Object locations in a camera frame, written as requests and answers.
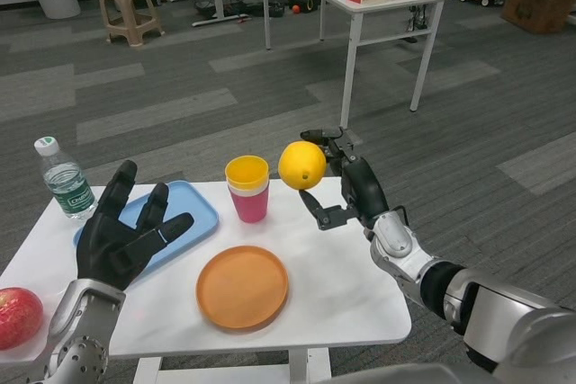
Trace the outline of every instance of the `robotic arm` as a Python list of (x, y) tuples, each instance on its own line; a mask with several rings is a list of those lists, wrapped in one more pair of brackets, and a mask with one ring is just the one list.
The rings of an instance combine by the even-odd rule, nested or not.
[(118, 218), (134, 185), (137, 166), (125, 161), (106, 186), (83, 228), (76, 250), (78, 279), (68, 286), (49, 325), (48, 342), (26, 382), (94, 384), (104, 380), (108, 345), (126, 295), (152, 255), (194, 223), (189, 213), (163, 222), (168, 188), (159, 183), (135, 228)]
[[(309, 192), (300, 191), (319, 229), (339, 227), (349, 219), (358, 219), (371, 242), (373, 262), (396, 280), (407, 298), (428, 308), (463, 335), (467, 354), (474, 363), (488, 372), (499, 366), (494, 373), (496, 377), (506, 376), (505, 382), (564, 382), (551, 380), (549, 373), (543, 378), (534, 371), (535, 365), (542, 370), (541, 358), (534, 357), (535, 351), (541, 344), (555, 344), (562, 349), (549, 352), (551, 355), (544, 363), (550, 366), (570, 359), (570, 373), (565, 376), (571, 378), (565, 382), (576, 380), (576, 344), (560, 337), (567, 332), (576, 335), (573, 311), (484, 272), (429, 255), (410, 230), (404, 207), (389, 209), (372, 168), (355, 154), (342, 129), (308, 130), (301, 138), (319, 145), (334, 174), (342, 177), (345, 209), (340, 206), (324, 209)], [(535, 336), (539, 344), (527, 345)]]

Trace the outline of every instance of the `gray carpet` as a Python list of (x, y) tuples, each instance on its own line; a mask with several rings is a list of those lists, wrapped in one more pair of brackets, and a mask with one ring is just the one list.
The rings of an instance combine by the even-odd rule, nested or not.
[[(166, 36), (143, 49), (104, 41), (96, 2), (72, 20), (37, 8), (0, 13), (0, 271), (49, 202), (33, 141), (54, 135), (103, 184), (124, 158), (141, 183), (222, 180), (247, 152), (274, 166), (302, 129), (337, 125), (346, 15), (328, 9), (192, 29), (188, 3), (160, 8)], [(422, 41), (358, 50), (350, 128), (426, 248), (576, 306), (576, 29), (530, 35), (499, 8), (445, 6), (417, 113), (408, 110)], [(405, 26), (406, 11), (370, 16), (364, 36)], [(460, 338), (409, 306), (402, 344), (330, 350), (334, 374), (399, 362), (468, 362)], [(286, 362), (287, 353), (178, 357), (165, 368)], [(137, 361), (112, 362), (107, 383)], [(21, 382), (22, 369), (0, 372)]]

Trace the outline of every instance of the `orange plate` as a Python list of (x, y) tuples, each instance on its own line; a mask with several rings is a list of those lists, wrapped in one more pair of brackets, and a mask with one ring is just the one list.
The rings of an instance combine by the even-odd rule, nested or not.
[(288, 294), (286, 269), (271, 252), (238, 246), (213, 257), (196, 283), (202, 313), (217, 326), (248, 330), (271, 323)]

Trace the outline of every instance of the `yellow cup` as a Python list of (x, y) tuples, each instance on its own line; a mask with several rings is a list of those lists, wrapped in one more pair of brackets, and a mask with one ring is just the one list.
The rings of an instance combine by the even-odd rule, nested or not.
[(239, 156), (224, 170), (230, 186), (242, 191), (262, 188), (268, 182), (268, 163), (259, 156)]

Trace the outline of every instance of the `apple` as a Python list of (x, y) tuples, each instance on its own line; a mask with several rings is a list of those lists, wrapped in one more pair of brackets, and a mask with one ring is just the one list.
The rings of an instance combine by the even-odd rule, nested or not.
[(42, 302), (25, 288), (0, 290), (0, 350), (32, 339), (42, 325)]

